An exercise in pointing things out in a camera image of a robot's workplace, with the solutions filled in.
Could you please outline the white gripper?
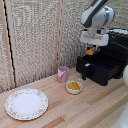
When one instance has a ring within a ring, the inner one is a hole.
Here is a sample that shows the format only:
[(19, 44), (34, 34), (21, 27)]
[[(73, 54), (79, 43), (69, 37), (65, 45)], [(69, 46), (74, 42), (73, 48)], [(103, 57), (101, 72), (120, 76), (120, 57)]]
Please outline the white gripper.
[[(85, 54), (89, 49), (88, 44), (91, 45), (98, 45), (98, 46), (106, 46), (109, 41), (109, 35), (108, 34), (96, 34), (95, 36), (90, 36), (87, 31), (83, 31), (81, 33), (80, 41), (86, 44), (85, 48)], [(96, 48), (96, 53), (100, 52), (100, 48)]]

